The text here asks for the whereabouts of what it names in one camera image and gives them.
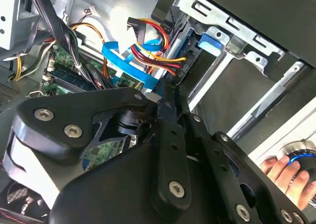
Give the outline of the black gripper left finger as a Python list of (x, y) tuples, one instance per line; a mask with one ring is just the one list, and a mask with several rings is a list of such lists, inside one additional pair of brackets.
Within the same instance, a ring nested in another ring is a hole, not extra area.
[(139, 137), (134, 147), (152, 138), (185, 140), (177, 121), (176, 93), (162, 83), (156, 102), (133, 88), (28, 99), (16, 109), (5, 170), (52, 209), (62, 189), (87, 173), (82, 165), (88, 149), (129, 134)]

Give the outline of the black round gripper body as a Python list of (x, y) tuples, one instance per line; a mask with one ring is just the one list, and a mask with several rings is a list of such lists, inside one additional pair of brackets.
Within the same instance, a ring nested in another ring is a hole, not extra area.
[(182, 138), (152, 138), (79, 176), (58, 195), (50, 224), (217, 224), (198, 159)]

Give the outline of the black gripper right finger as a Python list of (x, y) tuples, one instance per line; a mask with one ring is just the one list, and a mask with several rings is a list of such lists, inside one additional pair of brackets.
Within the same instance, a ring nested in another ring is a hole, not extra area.
[(197, 157), (201, 175), (191, 178), (218, 224), (307, 224), (285, 194), (223, 132), (210, 135), (203, 120), (176, 93), (178, 120), (185, 128), (186, 151)]

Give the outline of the person's hand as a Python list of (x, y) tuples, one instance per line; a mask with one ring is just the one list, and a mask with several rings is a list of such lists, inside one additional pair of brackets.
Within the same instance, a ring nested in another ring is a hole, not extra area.
[(316, 194), (316, 183), (310, 182), (307, 171), (300, 169), (300, 163), (289, 162), (288, 156), (279, 160), (265, 160), (260, 169), (289, 198), (298, 209), (305, 209)]

